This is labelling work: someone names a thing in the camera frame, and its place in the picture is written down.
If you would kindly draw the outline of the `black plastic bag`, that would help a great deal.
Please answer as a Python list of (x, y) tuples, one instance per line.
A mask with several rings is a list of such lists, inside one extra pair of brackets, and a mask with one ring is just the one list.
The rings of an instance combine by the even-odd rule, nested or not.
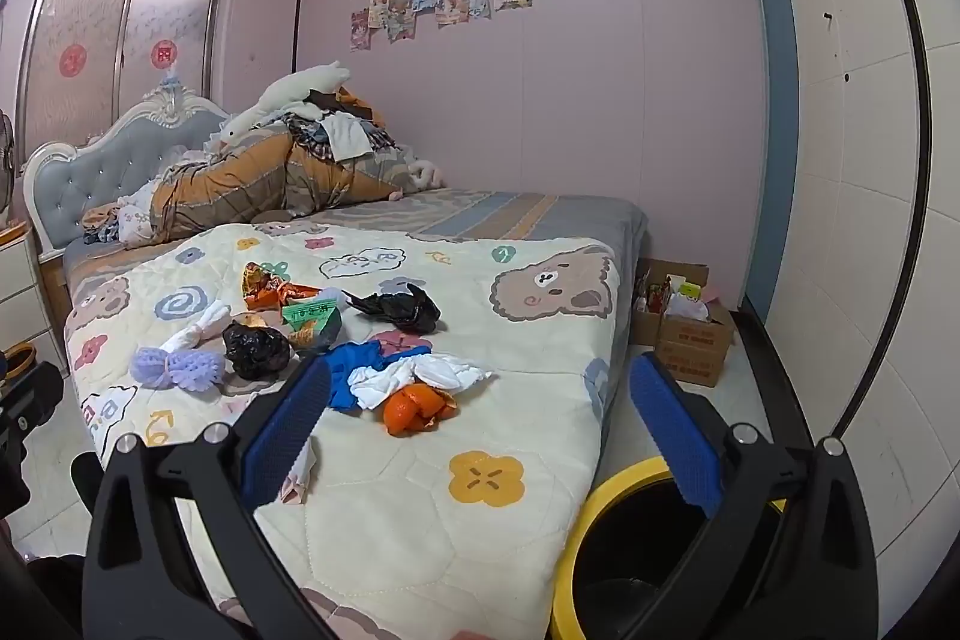
[(387, 321), (409, 335), (431, 335), (441, 320), (438, 305), (427, 292), (412, 283), (407, 284), (405, 292), (371, 294), (367, 298), (357, 298), (347, 292), (345, 299), (364, 317)]
[(231, 321), (221, 337), (224, 355), (242, 380), (275, 377), (290, 362), (290, 341), (270, 326), (247, 326)]

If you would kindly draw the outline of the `white plush toy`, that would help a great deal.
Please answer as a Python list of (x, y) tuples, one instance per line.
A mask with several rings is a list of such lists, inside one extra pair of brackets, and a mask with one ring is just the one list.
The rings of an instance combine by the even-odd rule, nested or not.
[(220, 133), (210, 138), (208, 149), (220, 152), (231, 148), (249, 131), (275, 122), (286, 113), (308, 120), (324, 119), (331, 109), (317, 107), (309, 97), (320, 94), (334, 99), (350, 76), (350, 70), (342, 67), (338, 60), (283, 76), (268, 86), (252, 107), (231, 117)]

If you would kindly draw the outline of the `orange snack wrapper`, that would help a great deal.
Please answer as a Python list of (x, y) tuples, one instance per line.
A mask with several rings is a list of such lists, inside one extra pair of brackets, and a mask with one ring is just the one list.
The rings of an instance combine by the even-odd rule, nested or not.
[(309, 301), (319, 294), (319, 289), (304, 284), (291, 283), (258, 263), (249, 262), (241, 276), (241, 296), (245, 307), (256, 310), (280, 310), (286, 305)]

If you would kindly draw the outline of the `grey tufted headboard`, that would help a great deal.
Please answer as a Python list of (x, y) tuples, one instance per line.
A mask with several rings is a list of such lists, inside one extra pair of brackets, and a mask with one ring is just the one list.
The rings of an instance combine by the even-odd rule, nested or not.
[(217, 104), (167, 80), (93, 142), (34, 149), (23, 172), (23, 197), (39, 259), (60, 257), (83, 236), (80, 221), (88, 209), (139, 190), (163, 169), (168, 152), (203, 148), (226, 119)]

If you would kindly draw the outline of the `cartoon bear quilt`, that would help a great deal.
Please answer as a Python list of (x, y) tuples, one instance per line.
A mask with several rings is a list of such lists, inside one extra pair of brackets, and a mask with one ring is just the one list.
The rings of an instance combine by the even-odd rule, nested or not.
[(233, 372), (171, 377), (210, 315), (317, 330), (342, 321), (334, 399), (257, 512), (329, 626), (355, 638), (539, 638), (556, 560), (601, 453), (625, 351), (630, 259), (617, 241), (436, 239), (400, 230), (228, 224), (76, 299), (65, 344), (99, 455), (235, 420), (267, 392)]

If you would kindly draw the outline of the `brown plaid folded duvet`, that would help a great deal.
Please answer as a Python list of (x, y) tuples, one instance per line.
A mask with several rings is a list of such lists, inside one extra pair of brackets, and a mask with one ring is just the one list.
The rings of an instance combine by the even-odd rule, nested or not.
[(164, 172), (149, 202), (151, 239), (185, 239), (277, 209), (309, 216), (415, 190), (402, 149), (376, 149), (336, 163), (316, 158), (290, 131), (256, 133), (211, 163)]

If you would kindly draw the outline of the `white tissue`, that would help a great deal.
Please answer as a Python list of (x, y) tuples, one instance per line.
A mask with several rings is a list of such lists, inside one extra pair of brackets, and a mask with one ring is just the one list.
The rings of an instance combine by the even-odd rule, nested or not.
[(430, 353), (392, 364), (387, 369), (387, 377), (400, 381), (400, 388), (423, 381), (436, 390), (459, 395), (470, 390), (475, 383), (488, 380), (491, 372), (459, 357)]

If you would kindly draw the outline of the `pile of clothes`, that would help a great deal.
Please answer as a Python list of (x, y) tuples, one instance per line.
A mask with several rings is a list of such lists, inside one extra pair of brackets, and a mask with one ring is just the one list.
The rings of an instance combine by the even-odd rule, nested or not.
[(288, 107), (283, 123), (293, 142), (324, 163), (345, 163), (395, 148), (373, 109), (345, 89), (309, 92), (304, 101)]

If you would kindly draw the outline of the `white foam net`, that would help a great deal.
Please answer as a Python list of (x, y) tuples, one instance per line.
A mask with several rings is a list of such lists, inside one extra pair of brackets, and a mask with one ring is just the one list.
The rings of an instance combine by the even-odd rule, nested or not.
[(189, 325), (176, 331), (171, 338), (167, 338), (161, 349), (166, 353), (176, 353), (184, 349), (194, 349), (202, 342), (218, 338), (224, 328), (231, 323), (231, 307), (221, 301), (213, 301)]

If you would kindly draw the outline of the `yellow rimmed black trash bin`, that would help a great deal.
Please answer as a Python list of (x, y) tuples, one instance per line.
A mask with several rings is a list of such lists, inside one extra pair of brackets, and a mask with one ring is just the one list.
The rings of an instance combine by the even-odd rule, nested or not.
[(587, 498), (558, 560), (551, 638), (781, 638), (761, 577), (788, 471), (771, 456), (719, 471), (719, 503), (692, 497), (678, 459), (643, 459)]

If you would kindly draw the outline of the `cardboard box with items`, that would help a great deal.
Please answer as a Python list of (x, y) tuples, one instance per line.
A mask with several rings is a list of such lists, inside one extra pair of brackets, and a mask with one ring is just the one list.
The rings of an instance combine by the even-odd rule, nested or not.
[(633, 291), (631, 342), (638, 346), (654, 346), (658, 341), (662, 315), (679, 287), (685, 283), (703, 287), (708, 280), (709, 268), (706, 265), (641, 259), (636, 269)]

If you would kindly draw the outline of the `floral pillow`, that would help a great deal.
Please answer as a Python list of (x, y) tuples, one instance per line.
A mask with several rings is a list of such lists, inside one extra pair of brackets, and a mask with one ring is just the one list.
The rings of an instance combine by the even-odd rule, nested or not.
[(143, 247), (155, 239), (151, 202), (158, 182), (148, 181), (139, 190), (117, 200), (117, 237), (125, 247)]

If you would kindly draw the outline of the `bed with grey sheet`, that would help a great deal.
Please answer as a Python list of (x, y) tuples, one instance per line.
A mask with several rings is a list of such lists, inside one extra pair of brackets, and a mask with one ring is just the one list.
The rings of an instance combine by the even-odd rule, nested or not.
[[(438, 190), (293, 221), (222, 224), (137, 250), (71, 250), (65, 326), (70, 378), (93, 447), (137, 432), (164, 445), (231, 416), (254, 393), (224, 377), (205, 393), (148, 390), (133, 354), (160, 346), (213, 301), (244, 315), (249, 262), (337, 301), (340, 342), (384, 353), (430, 346), (490, 370), (466, 396), (452, 442), (488, 453), (594, 461), (605, 397), (623, 360), (631, 273), (646, 221), (635, 205), (597, 197)], [(441, 310), (431, 335), (409, 335), (348, 304), (407, 291)]]

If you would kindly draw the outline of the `green snack packet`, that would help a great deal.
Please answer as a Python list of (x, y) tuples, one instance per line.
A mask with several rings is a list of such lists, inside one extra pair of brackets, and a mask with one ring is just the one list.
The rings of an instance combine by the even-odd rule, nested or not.
[(337, 341), (342, 328), (342, 314), (335, 299), (285, 305), (281, 318), (290, 328), (288, 339), (296, 349), (325, 351)]

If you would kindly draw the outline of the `blue glove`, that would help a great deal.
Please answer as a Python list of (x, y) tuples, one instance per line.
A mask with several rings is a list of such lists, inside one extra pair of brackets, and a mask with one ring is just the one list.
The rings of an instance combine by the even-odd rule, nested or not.
[(371, 411), (384, 403), (400, 381), (387, 377), (392, 364), (431, 353), (430, 346), (416, 346), (400, 353), (386, 354), (381, 342), (345, 342), (322, 356), (331, 374), (329, 406), (335, 411)]

